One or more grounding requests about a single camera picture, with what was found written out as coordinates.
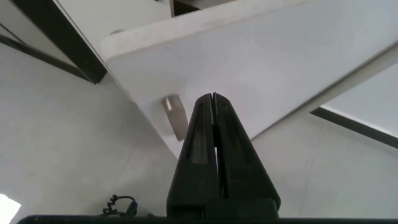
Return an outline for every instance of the black frame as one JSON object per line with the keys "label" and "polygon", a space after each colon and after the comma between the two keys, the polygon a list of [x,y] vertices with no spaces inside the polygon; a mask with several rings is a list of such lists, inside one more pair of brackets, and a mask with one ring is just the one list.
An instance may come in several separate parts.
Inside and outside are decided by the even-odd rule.
{"label": "black frame", "polygon": [[106,67],[52,0],[10,1],[84,73],[86,80],[99,83],[103,79]]}

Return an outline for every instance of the white floor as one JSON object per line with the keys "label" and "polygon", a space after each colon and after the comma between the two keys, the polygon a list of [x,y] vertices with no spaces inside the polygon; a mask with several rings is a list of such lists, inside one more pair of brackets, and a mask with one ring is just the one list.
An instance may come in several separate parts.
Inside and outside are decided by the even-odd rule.
{"label": "white floor", "polygon": [[[282,217],[398,218],[398,149],[310,114],[253,142]],[[0,45],[0,194],[30,214],[165,215],[177,159],[111,77],[90,84]]]}

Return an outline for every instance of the black cable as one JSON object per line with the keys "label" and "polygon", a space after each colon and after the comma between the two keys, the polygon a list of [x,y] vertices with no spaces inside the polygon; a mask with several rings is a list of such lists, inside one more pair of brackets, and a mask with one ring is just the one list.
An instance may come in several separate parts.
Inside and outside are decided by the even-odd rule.
{"label": "black cable", "polygon": [[[112,205],[115,205],[117,200],[124,199],[124,198],[132,200],[132,202],[130,203],[129,208],[127,209],[126,212],[119,212],[117,209],[112,209]],[[136,202],[136,199],[134,199],[133,197],[112,195],[110,201],[111,202],[108,202],[106,204],[107,208],[104,208],[102,210],[103,215],[105,215],[105,216],[108,216],[108,215],[134,216],[137,214],[138,203]]]}

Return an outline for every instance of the black strip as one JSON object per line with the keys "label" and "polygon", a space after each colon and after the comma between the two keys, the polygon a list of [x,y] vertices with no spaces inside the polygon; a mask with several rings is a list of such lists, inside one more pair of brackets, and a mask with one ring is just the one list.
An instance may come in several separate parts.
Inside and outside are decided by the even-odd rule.
{"label": "black strip", "polygon": [[91,79],[91,82],[99,83],[102,80],[107,73],[105,66],[52,0],[11,1]]}
{"label": "black strip", "polygon": [[381,131],[378,131],[376,129],[370,128],[369,126],[366,126],[359,122],[353,121],[352,119],[338,115],[334,112],[328,111],[323,108],[315,109],[311,112],[311,114],[318,116],[320,118],[323,118],[325,120],[328,120],[332,123],[343,126],[344,128],[348,128],[352,131],[355,131],[355,132],[362,134],[366,137],[369,137],[371,139],[374,139],[374,140],[377,140],[384,144],[387,144],[389,146],[398,148],[398,138],[391,136],[389,134],[383,133]]}
{"label": "black strip", "polygon": [[86,78],[85,74],[79,68],[69,65],[68,63],[65,63],[65,62],[63,62],[53,56],[50,56],[44,52],[36,50],[28,45],[22,44],[18,41],[12,40],[3,35],[0,35],[0,43],[6,44],[6,45],[12,47],[13,49],[20,50],[21,52],[24,52],[25,54],[28,54],[32,57],[39,59],[39,60],[47,62],[47,63],[49,63],[57,68],[60,68],[64,71],[72,73],[84,80],[90,81]]}
{"label": "black strip", "polygon": [[17,37],[17,35],[15,35],[13,32],[11,32],[11,30],[9,30],[5,25],[0,23],[0,26],[5,29],[9,34],[11,34],[15,39],[17,39],[19,42],[26,44],[23,40],[21,40],[19,37]]}
{"label": "black strip", "polygon": [[174,16],[181,16],[189,12],[195,12],[200,10],[196,7],[185,4],[184,2],[180,2],[178,0],[174,0]]}

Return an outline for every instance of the floor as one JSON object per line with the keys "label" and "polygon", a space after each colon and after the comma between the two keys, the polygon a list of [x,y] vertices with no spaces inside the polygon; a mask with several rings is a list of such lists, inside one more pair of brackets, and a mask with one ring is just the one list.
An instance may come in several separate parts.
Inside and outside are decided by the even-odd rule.
{"label": "floor", "polygon": [[[110,76],[93,85],[0,45],[0,194],[31,214],[165,215],[177,159]],[[282,217],[398,218],[398,150],[313,115],[253,141]]]}

